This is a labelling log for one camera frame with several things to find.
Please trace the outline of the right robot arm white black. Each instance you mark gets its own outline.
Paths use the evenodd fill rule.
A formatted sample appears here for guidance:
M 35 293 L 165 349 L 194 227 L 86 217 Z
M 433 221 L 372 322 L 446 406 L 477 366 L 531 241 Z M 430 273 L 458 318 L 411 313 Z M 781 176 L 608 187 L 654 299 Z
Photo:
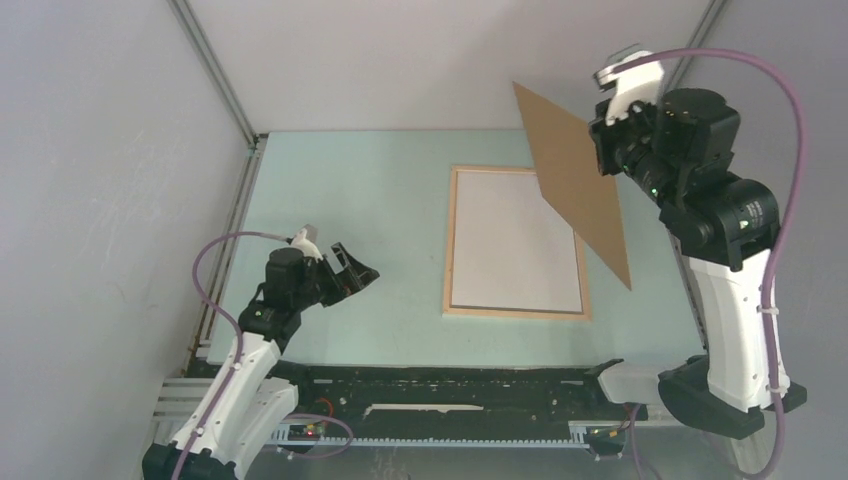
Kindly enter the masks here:
M 766 411 L 806 402 L 785 372 L 770 390 L 761 291 L 779 207 L 768 187 L 730 169 L 740 123 L 720 94 L 700 88 L 633 101 L 622 115 L 611 100 L 596 105 L 589 132 L 599 171 L 632 179 L 658 207 L 694 289 L 705 351 L 677 367 L 599 366 L 581 392 L 591 416 L 660 404 L 685 426 L 743 439 L 764 426 Z

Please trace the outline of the brown backing board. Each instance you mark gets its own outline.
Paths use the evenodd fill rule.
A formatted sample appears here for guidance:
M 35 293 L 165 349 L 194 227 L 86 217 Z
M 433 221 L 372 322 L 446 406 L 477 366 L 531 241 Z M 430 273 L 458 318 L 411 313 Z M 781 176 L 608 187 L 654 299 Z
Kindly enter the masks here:
M 543 198 L 631 289 L 616 182 L 598 170 L 587 122 L 517 82 L 513 90 Z

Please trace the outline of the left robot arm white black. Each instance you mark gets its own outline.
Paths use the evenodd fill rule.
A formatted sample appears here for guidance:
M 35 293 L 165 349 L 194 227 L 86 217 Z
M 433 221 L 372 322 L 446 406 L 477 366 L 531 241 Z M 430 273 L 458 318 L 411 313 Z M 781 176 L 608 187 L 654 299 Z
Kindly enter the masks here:
M 288 416 L 304 416 L 315 388 L 272 369 L 314 305 L 330 307 L 379 278 L 340 243 L 334 271 L 313 242 L 291 239 L 269 254 L 265 279 L 239 315 L 228 356 L 186 423 L 142 459 L 146 479 L 242 479 L 273 431 Z

